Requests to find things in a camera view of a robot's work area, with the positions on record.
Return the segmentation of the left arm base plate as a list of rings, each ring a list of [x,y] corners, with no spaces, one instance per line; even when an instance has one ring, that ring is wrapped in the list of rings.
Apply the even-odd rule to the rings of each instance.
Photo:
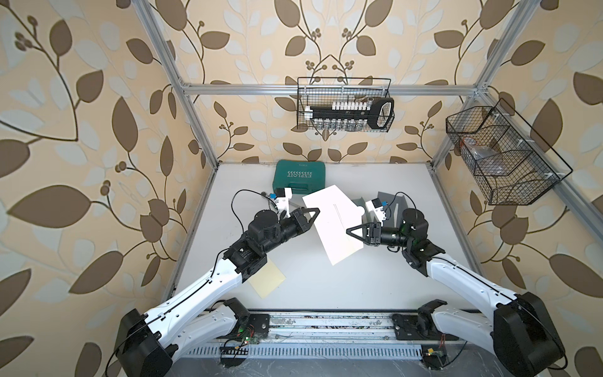
[[[218,336],[219,339],[242,340],[245,336],[251,339],[265,339],[268,336],[270,330],[269,314],[249,311],[238,298],[218,300],[206,311],[213,313],[223,306],[231,309],[236,322],[230,333]]]

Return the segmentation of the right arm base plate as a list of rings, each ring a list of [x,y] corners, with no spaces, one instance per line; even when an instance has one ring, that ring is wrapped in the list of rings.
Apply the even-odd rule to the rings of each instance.
[[[448,334],[439,331],[431,317],[435,309],[447,305],[444,300],[435,299],[420,306],[415,313],[392,314],[396,340],[439,341]]]

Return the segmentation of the dark grey envelope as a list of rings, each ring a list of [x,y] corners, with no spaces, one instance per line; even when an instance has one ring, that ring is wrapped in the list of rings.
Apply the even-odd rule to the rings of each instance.
[[[402,220],[404,210],[408,209],[408,201],[405,194],[378,192],[378,199],[381,202],[385,202],[383,210],[386,214],[386,221],[392,222]]]

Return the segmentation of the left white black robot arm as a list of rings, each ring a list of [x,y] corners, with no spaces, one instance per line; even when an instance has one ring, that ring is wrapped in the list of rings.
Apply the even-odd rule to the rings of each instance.
[[[247,231],[218,253],[214,266],[196,282],[164,303],[140,313],[132,309],[119,323],[113,352],[128,376],[165,376],[192,348],[227,336],[247,323],[249,311],[235,299],[210,306],[239,287],[267,262],[267,254],[308,232],[317,208],[297,208],[287,218],[261,210]]]

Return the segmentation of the yellow envelope red seal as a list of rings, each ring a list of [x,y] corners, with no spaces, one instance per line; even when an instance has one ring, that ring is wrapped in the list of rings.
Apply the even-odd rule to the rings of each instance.
[[[286,276],[284,276],[272,260],[268,259],[268,262],[256,274],[251,276],[247,282],[253,287],[260,298],[266,298],[285,280]]]

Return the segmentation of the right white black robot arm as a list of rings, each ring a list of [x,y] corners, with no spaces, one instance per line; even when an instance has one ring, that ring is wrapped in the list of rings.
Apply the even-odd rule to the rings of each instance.
[[[562,340],[543,301],[519,294],[480,276],[450,257],[428,238],[429,223],[408,208],[397,228],[379,222],[348,228],[367,246],[386,246],[401,253],[411,268],[453,290],[476,308],[469,313],[434,299],[420,306],[416,320],[422,337],[450,335],[495,355],[514,376],[535,376],[567,361]]]

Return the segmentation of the light blue envelope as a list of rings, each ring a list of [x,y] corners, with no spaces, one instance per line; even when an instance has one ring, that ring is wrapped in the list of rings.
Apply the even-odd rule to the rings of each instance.
[[[365,202],[363,198],[359,198],[359,199],[353,199],[353,203],[362,209],[362,211],[365,213],[366,212],[366,207],[365,207]]]

